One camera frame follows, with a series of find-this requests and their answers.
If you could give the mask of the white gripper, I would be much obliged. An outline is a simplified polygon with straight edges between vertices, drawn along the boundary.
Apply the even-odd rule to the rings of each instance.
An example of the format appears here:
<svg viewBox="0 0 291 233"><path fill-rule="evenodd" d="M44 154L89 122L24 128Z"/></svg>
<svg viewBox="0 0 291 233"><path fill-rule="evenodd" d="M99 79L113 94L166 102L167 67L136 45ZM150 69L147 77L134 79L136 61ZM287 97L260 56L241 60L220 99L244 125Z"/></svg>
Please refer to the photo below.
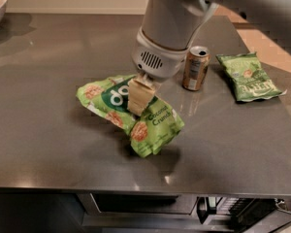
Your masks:
<svg viewBox="0 0 291 233"><path fill-rule="evenodd" d="M167 50L152 43L139 29L132 60L136 68L145 74L138 74L128 82L128 110L140 117L153 99L161 83L173 77L180 69L186 50Z"/></svg>

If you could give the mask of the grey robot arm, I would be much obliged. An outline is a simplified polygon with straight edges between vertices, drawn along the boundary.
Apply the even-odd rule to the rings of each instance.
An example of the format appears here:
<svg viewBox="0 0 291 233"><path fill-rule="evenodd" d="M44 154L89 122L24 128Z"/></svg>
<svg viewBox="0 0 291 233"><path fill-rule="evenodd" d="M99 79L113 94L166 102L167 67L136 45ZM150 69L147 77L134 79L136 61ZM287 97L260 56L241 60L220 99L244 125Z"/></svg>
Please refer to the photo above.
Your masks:
<svg viewBox="0 0 291 233"><path fill-rule="evenodd" d="M291 54L291 0L148 0L132 60L128 110L142 114L160 84L180 68L196 34L221 5L245 19Z"/></svg>

